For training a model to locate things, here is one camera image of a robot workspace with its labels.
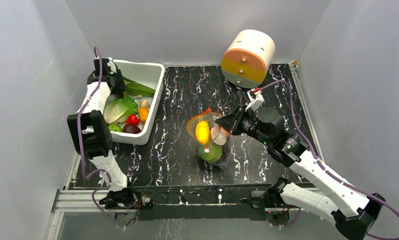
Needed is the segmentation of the clear zip top bag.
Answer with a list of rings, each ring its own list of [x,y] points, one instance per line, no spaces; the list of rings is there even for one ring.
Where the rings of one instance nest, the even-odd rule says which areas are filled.
[[[223,115],[210,108],[193,116],[186,125],[188,134],[195,140],[199,159],[224,169],[230,160],[230,135],[216,123]]]

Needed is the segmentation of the green lettuce leaf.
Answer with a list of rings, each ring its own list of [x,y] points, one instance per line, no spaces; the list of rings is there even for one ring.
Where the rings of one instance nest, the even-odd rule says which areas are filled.
[[[130,115],[137,114],[138,103],[128,95],[113,99],[103,111],[104,120],[109,125],[123,123]]]

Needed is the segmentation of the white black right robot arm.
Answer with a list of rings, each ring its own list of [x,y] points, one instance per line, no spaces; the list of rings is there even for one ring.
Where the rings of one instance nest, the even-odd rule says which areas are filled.
[[[286,131],[283,121],[273,108],[263,107],[254,113],[238,106],[215,123],[231,135],[246,134],[264,144],[275,161],[305,177],[321,194],[280,177],[268,190],[252,191],[243,202],[253,208],[296,206],[330,222],[349,240],[364,239],[379,216],[383,197],[377,193],[368,197],[329,176],[323,170],[325,165],[314,159],[309,145]]]

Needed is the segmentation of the green cabbage ball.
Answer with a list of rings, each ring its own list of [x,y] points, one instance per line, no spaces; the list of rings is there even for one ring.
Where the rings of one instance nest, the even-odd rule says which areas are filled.
[[[208,148],[204,145],[200,145],[197,149],[197,155],[206,162],[215,163],[222,157],[223,149],[222,146],[215,143],[212,143]]]

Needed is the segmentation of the yellow lemon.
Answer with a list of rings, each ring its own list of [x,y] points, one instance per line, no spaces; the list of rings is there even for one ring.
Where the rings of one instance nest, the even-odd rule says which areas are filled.
[[[211,129],[207,121],[200,121],[195,127],[195,138],[203,145],[207,145],[211,138]]]

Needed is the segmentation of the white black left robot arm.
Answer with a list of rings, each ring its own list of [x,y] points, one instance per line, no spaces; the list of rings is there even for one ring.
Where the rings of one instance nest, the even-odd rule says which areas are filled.
[[[99,205],[108,210],[130,209],[138,201],[137,195],[113,155],[113,137],[104,117],[109,96],[126,90],[122,72],[110,57],[97,57],[93,62],[86,96],[79,110],[67,117],[67,125],[81,157],[83,178],[99,174],[105,181],[108,193]]]

